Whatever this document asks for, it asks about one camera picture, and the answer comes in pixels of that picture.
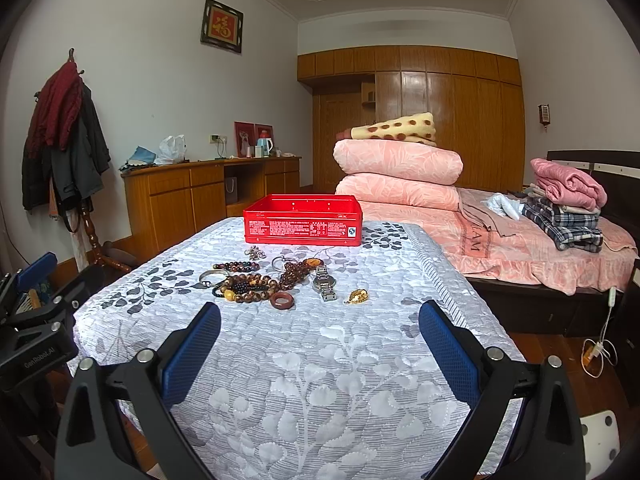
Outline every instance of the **headboard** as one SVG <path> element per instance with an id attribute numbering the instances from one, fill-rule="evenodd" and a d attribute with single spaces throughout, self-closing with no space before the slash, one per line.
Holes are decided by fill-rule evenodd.
<path id="1" fill-rule="evenodd" d="M 640 152 L 562 150 L 546 160 L 589 173 L 607 192 L 602 216 L 624 228 L 640 247 Z"/>

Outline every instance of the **desk drawer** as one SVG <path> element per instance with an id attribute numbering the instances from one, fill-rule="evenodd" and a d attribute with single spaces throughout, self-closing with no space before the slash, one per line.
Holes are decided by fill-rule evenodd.
<path id="1" fill-rule="evenodd" d="M 222 182 L 225 179 L 225 170 L 221 164 L 207 164 L 191 168 L 191 185 L 201 186 L 202 184 L 213 184 Z"/>
<path id="2" fill-rule="evenodd" d="M 299 171 L 300 161 L 297 158 L 284 161 L 284 171 Z"/>
<path id="3" fill-rule="evenodd" d="M 284 173 L 284 160 L 268 160 L 264 163 L 264 174 Z"/>
<path id="4" fill-rule="evenodd" d="M 189 170 L 167 170 L 150 174 L 149 193 L 152 195 L 189 187 Z"/>

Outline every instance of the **black jacket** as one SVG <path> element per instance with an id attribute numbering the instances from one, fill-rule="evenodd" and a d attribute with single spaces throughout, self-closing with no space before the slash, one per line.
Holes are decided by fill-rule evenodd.
<path id="1" fill-rule="evenodd" d="M 91 90 L 82 85 L 82 105 L 69 135 L 65 151 L 44 147 L 29 158 L 22 155 L 22 205 L 28 211 L 49 203 L 49 179 L 53 176 L 60 213 L 75 208 L 103 188 L 100 174 L 109 167 L 109 150 L 91 100 Z"/>

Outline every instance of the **plaid shirt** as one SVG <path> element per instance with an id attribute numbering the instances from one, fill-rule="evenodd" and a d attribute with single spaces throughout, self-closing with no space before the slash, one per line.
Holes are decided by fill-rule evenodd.
<path id="1" fill-rule="evenodd" d="M 580 213 L 569 213 L 562 211 L 557 204 L 554 204 L 548 198 L 528 197 L 527 204 L 538 214 L 551 222 L 551 225 L 557 227 L 587 227 L 596 229 L 598 227 L 598 216 L 583 215 Z"/>
<path id="2" fill-rule="evenodd" d="M 522 214 L 540 227 L 554 241 L 558 251 L 567 250 L 569 247 L 584 249 L 590 253 L 599 253 L 602 250 L 602 231 L 600 229 L 553 225 L 529 204 L 524 205 Z"/>

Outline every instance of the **pink comforter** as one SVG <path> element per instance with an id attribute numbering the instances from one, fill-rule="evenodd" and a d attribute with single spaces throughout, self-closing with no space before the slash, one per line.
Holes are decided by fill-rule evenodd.
<path id="1" fill-rule="evenodd" d="M 416 182 L 375 173 L 347 175 L 335 189 L 338 195 L 353 195 L 364 202 L 413 205 L 457 211 L 460 204 L 454 186 Z"/>
<path id="2" fill-rule="evenodd" d="M 335 143 L 334 159 L 347 174 L 377 173 L 449 186 L 462 173 L 456 152 L 418 142 L 345 139 Z"/>
<path id="3" fill-rule="evenodd" d="M 531 167 L 538 185 L 551 202 L 592 211 L 607 203 L 607 193 L 591 175 L 544 158 L 533 158 Z"/>
<path id="4" fill-rule="evenodd" d="M 605 246 L 598 254 L 580 249 L 558 251 L 545 233 L 522 217 L 520 231 L 509 237 L 472 225 L 459 212 L 360 202 L 365 220 L 418 224 L 442 247 L 465 276 L 526 285 L 543 284 L 574 294 L 576 287 L 626 288 L 638 250 L 623 228 L 600 218 Z"/>

